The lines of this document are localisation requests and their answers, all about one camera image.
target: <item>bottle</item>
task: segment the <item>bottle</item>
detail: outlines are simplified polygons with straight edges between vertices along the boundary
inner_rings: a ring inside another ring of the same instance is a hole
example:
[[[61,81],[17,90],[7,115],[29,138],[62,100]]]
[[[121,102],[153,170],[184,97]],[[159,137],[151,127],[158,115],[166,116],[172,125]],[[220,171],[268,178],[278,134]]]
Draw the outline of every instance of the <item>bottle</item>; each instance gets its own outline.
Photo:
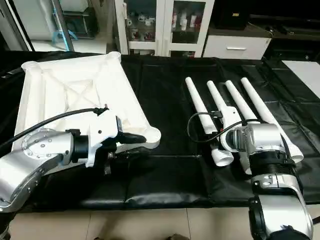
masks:
[[[177,26],[177,18],[178,18],[178,15],[177,13],[174,11],[173,14],[172,14],[172,28],[176,28]]]
[[[182,20],[182,26],[181,26],[181,30],[185,31],[187,29],[187,23],[188,23],[188,19],[183,19]]]
[[[194,28],[195,27],[196,19],[197,19],[197,15],[195,15],[195,14],[191,15],[190,28]]]
[[[184,22],[184,19],[187,18],[187,12],[184,10],[182,13],[181,13],[181,17],[180,17],[180,26],[182,26],[183,22]]]

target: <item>floor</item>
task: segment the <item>floor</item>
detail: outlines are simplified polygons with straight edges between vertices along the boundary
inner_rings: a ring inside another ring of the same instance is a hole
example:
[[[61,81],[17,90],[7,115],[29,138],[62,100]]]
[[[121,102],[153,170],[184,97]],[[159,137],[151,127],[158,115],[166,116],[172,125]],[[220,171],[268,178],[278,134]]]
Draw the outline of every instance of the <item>floor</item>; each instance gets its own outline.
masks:
[[[94,39],[79,38],[78,40],[72,40],[73,48],[76,52],[80,53],[97,53],[105,54],[107,47],[108,36],[100,32]],[[57,39],[56,44],[51,41],[31,41],[34,50],[37,52],[48,51],[66,51],[66,46],[62,38]]]
[[[320,215],[320,205],[308,207]],[[180,234],[191,240],[250,240],[248,208],[183,208],[128,211],[68,211],[19,214],[11,240],[165,240]],[[320,239],[320,224],[313,239]]]

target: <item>black cloth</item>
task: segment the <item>black cloth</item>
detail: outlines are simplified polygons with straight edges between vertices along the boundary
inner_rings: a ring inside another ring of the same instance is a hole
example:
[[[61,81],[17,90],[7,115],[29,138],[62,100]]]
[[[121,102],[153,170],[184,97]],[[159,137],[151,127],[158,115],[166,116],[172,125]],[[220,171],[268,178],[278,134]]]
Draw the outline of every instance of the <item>black cloth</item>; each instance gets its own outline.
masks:
[[[2,76],[26,61],[89,55],[7,52],[2,56],[7,62],[0,73]],[[149,123],[161,131],[160,145],[148,154],[117,159],[112,163],[110,176],[103,176],[101,169],[84,166],[47,175],[32,194],[26,211],[247,206],[248,198],[253,196],[250,178],[243,173],[237,156],[231,165],[216,167],[207,144],[188,139],[187,122],[195,112],[185,84],[188,76],[208,111],[217,108],[207,81],[216,84],[228,105],[236,106],[223,83],[232,80],[248,100],[240,83],[242,77],[247,77],[304,154],[304,160],[297,164],[297,173],[304,186],[306,202],[320,203],[320,99],[283,63],[151,56],[121,58]],[[0,80],[1,142],[14,134],[23,81],[23,72]],[[194,119],[191,134],[198,138],[204,136],[198,118]]]

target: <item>black ribbed section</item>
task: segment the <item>black ribbed section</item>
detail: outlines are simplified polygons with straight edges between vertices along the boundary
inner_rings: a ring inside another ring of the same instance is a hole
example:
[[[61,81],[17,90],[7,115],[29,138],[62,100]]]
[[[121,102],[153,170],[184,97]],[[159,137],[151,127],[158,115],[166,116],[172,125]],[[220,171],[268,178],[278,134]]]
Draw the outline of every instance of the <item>black ribbed section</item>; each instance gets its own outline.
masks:
[[[252,175],[257,176],[261,174],[289,174],[293,175],[292,167],[288,164],[270,163],[252,168]]]
[[[253,176],[262,174],[294,175],[293,162],[288,160],[284,152],[262,151],[249,157]]]

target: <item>white cylindrical part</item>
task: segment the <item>white cylindrical part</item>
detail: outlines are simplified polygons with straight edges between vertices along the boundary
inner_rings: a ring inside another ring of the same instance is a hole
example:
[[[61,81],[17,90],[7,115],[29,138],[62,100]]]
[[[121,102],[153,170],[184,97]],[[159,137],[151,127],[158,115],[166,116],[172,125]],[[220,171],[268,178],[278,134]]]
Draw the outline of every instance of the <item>white cylindrical part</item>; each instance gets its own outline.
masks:
[[[206,109],[206,106],[204,105],[204,102],[202,101],[191,77],[187,77],[185,79],[185,83],[186,83],[186,86],[187,86],[189,93],[191,95],[191,98],[192,98],[192,101],[193,101],[193,104],[195,106],[196,111],[198,113],[200,113],[200,112],[207,113],[208,111]],[[204,114],[199,115],[199,118],[200,118],[200,121],[201,121],[201,124],[202,124],[202,127],[203,127],[205,134],[212,134],[212,133],[217,132],[217,128],[209,115],[204,115]]]
[[[234,156],[231,152],[218,149],[218,146],[210,145],[211,156],[215,165],[218,167],[224,167],[231,164],[234,161]]]
[[[240,156],[240,163],[241,163],[243,171],[245,172],[245,174],[251,175],[252,172],[251,172],[251,168],[250,168],[248,154],[244,151],[240,151],[239,156]]]
[[[241,94],[236,89],[235,85],[232,83],[232,81],[228,80],[225,82],[226,87],[228,88],[233,100],[235,101],[235,104],[240,109],[240,112],[242,113],[244,119],[257,119],[254,112],[251,110],[251,108],[248,106],[244,98],[241,96]]]
[[[278,121],[272,115],[272,113],[270,112],[270,110],[268,109],[268,107],[266,106],[264,101],[260,98],[260,96],[258,95],[256,90],[254,89],[254,87],[251,85],[249,80],[246,77],[243,77],[241,79],[241,82],[242,82],[246,92],[248,93],[251,101],[253,102],[256,110],[258,111],[259,115],[261,116],[261,118],[264,121],[266,121],[270,124],[275,124],[278,127],[281,135],[283,136],[286,144],[288,145],[292,160],[295,163],[301,162],[304,159],[304,155],[302,154],[300,149],[291,142],[291,140],[289,139],[289,137],[287,136],[285,131],[282,129],[282,127],[280,126]]]
[[[213,100],[215,102],[215,105],[217,106],[217,108],[220,110],[223,107],[226,107],[226,103],[224,101],[224,99],[222,98],[222,96],[220,95],[220,93],[218,92],[218,89],[216,88],[215,84],[213,81],[208,81],[206,83],[206,85],[209,88],[209,91],[213,97]]]

